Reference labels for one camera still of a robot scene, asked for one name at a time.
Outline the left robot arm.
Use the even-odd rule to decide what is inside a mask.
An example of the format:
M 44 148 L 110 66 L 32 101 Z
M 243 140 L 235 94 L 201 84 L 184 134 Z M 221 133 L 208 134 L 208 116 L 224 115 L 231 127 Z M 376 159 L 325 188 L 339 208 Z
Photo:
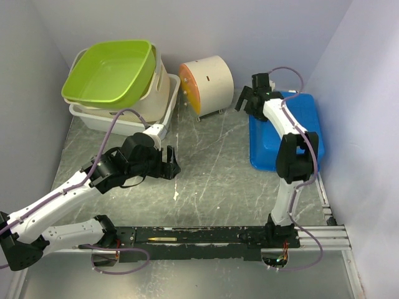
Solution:
M 78 224 L 57 227 L 55 223 L 88 199 L 114 188 L 127 189 L 131 178 L 172 180 L 179 172 L 174 147 L 163 149 L 155 135 L 135 133 L 121 147 L 101 149 L 46 196 L 16 212 L 1 213 L 1 248 L 7 267 L 20 271 L 46 255 L 75 246 L 115 247 L 117 230 L 106 215 Z

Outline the blue plastic tub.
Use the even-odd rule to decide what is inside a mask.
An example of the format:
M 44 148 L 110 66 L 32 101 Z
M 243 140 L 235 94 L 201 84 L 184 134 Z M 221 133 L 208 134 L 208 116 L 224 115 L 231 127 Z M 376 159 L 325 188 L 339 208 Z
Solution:
M 308 131 L 319 137 L 317 165 L 320 168 L 325 154 L 319 117 L 312 95 L 302 93 L 287 101 L 287 107 L 296 120 Z M 271 122 L 259 121 L 249 116 L 249 160 L 260 171 L 275 171 L 281 139 Z

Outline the cream perforated basket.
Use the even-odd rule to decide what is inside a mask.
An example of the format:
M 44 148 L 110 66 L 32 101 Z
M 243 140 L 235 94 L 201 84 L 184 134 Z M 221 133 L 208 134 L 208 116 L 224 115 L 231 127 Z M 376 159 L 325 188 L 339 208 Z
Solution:
M 163 118 L 166 112 L 170 91 L 170 78 L 161 60 L 161 54 L 157 51 L 155 45 L 152 45 L 152 52 L 155 55 L 156 66 L 151 81 L 147 85 L 146 93 L 132 106 L 147 123 L 158 122 Z M 113 118 L 118 112 L 116 109 L 86 107 L 79 103 L 66 100 L 65 98 L 64 101 L 74 105 L 75 111 L 88 115 Z

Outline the green plastic basin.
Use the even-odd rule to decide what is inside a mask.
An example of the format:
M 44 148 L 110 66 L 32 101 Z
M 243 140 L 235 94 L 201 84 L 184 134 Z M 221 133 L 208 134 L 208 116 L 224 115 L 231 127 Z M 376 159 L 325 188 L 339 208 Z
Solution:
M 155 51 L 148 40 L 94 44 L 71 70 L 61 94 L 87 107 L 129 108 L 147 92 L 155 67 Z

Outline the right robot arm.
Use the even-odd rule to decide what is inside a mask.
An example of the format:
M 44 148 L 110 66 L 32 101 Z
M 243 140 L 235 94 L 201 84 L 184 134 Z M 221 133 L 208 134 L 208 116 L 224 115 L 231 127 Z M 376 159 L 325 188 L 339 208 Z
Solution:
M 280 178 L 277 199 L 265 226 L 247 228 L 239 238 L 252 248 L 276 249 L 286 244 L 298 248 L 294 210 L 303 187 L 317 176 L 319 136 L 307 131 L 288 109 L 287 99 L 277 92 L 268 73 L 252 76 L 252 85 L 245 86 L 235 109 L 243 109 L 257 120 L 270 121 L 281 143 L 276 158 Z

